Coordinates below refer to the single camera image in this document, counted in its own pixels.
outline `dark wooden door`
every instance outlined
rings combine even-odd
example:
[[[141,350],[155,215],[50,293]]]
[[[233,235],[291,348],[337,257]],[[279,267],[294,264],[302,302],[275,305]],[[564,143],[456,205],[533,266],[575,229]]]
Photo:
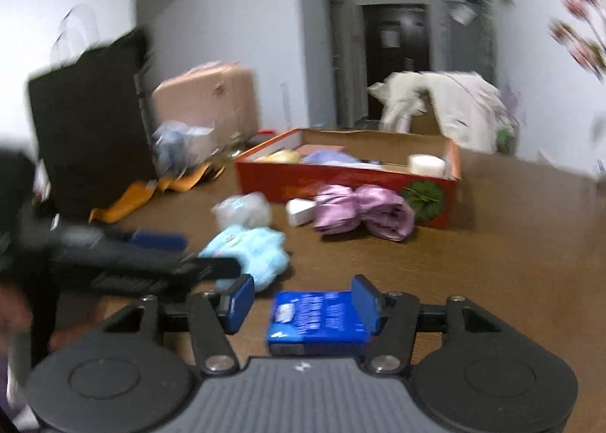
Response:
[[[427,9],[423,5],[364,6],[368,86],[392,72],[431,71]],[[379,120],[383,104],[369,96],[369,118]]]

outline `clear plastic bag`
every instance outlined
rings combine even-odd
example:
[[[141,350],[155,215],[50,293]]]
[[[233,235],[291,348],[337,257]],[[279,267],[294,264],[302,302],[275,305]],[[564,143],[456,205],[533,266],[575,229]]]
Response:
[[[213,207],[212,211],[221,231],[230,226],[252,229],[272,224],[272,208],[260,192],[228,197]]]
[[[154,133],[158,174],[180,178],[202,165],[216,149],[213,131],[174,120],[164,122]]]

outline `human hand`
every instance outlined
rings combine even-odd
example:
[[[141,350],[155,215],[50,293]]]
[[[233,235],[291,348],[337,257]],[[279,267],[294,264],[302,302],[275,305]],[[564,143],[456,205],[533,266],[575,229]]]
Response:
[[[107,313],[109,305],[107,298],[102,298],[96,304],[95,309],[91,312],[89,317],[83,323],[74,325],[67,329],[57,330],[48,341],[48,350],[56,351],[57,349],[66,346],[70,342],[80,337],[83,333],[89,332],[101,323]]]
[[[0,285],[0,351],[5,352],[10,331],[25,331],[33,316],[23,293],[12,285]]]

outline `open box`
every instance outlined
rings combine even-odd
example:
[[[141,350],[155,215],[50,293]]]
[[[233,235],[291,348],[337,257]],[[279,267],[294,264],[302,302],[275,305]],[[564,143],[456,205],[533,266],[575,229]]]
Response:
[[[270,164],[257,160],[280,150],[302,145],[341,146],[360,160],[376,160],[386,170],[363,170],[301,164]],[[446,162],[444,178],[410,174],[408,157],[430,154]],[[443,136],[416,136],[379,131],[316,131],[293,129],[238,156],[235,161],[244,194],[262,192],[267,200],[286,203],[313,199],[323,185],[357,189],[371,184],[397,192],[417,213],[421,226],[446,229],[455,200],[461,162],[456,144]]]

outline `blue packaging box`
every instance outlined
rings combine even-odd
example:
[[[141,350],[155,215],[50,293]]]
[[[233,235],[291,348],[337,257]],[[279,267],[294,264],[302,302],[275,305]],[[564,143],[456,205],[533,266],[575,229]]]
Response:
[[[273,356],[363,356],[369,341],[350,291],[276,295],[267,331]]]

